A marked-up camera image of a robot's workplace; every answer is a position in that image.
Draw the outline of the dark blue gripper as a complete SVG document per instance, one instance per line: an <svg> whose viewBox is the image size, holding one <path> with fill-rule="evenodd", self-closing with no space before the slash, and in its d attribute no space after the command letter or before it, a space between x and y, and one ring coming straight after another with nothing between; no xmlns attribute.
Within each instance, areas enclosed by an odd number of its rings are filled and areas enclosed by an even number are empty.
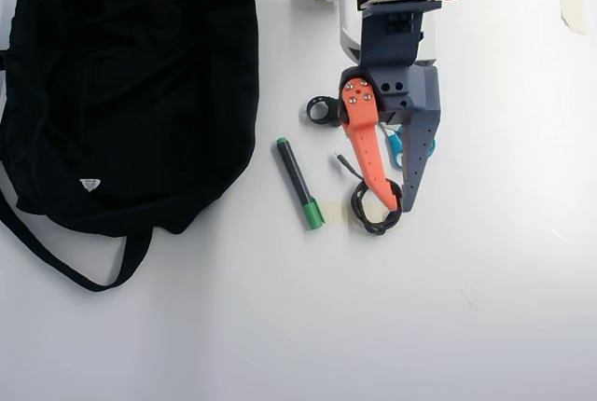
<svg viewBox="0 0 597 401"><path fill-rule="evenodd" d="M377 140L379 121L402 125L402 209L416 200L429 150L440 122L437 68L421 66L355 66L340 76L340 97L348 117L342 126L351 141L368 188L390 211L398 199L385 177Z"/></svg>

